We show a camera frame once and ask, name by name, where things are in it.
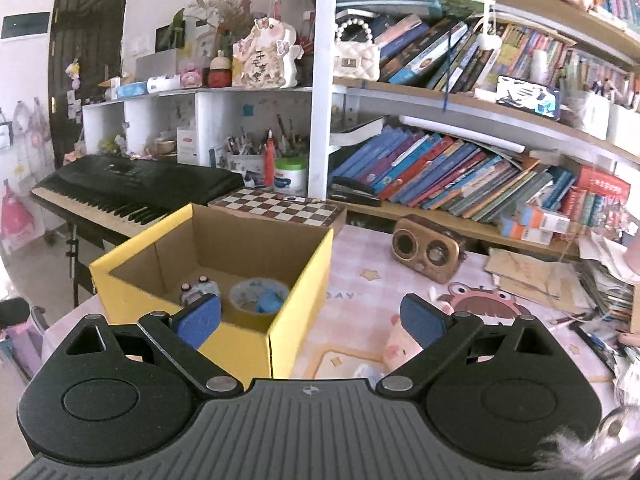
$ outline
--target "white handbag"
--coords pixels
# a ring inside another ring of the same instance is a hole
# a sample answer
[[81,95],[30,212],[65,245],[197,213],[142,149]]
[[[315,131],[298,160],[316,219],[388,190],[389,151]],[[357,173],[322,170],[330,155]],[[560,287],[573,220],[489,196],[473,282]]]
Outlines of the white handbag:
[[[342,41],[344,30],[350,25],[361,26],[366,43]],[[334,76],[377,81],[380,78],[380,47],[373,43],[369,25],[364,20],[347,20],[338,27],[335,38]]]

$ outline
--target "pen holder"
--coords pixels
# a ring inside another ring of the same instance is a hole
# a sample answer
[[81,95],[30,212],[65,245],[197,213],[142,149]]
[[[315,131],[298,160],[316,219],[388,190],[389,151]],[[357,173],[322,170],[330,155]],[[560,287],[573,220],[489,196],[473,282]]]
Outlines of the pen holder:
[[579,90],[565,91],[563,101],[570,108],[569,111],[562,111],[564,124],[600,140],[607,138],[611,101],[592,92]]
[[640,156],[640,114],[619,105],[611,105],[607,140],[633,155]]

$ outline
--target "white jar with green lid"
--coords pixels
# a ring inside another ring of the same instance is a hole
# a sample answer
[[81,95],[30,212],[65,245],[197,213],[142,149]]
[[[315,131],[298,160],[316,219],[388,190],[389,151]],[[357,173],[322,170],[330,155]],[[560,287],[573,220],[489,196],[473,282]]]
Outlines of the white jar with green lid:
[[301,156],[277,158],[273,189],[283,195],[306,195],[308,179],[308,160]]

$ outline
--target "black chair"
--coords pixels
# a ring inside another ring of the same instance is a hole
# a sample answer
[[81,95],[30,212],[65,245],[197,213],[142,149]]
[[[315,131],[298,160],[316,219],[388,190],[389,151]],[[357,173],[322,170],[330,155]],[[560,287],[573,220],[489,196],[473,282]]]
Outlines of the black chair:
[[29,319],[29,303],[23,298],[0,301],[0,330],[20,325]]

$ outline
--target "gray ribbed panel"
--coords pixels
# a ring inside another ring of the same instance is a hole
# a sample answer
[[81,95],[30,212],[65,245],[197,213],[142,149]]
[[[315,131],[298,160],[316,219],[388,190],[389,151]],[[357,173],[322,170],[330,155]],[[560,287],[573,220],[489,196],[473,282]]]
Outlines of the gray ribbed panel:
[[[308,386],[319,389],[308,395]],[[103,468],[39,457],[18,480],[573,480],[566,472],[505,472],[444,446],[410,402],[362,381],[256,381],[239,399],[205,404],[153,456]]]

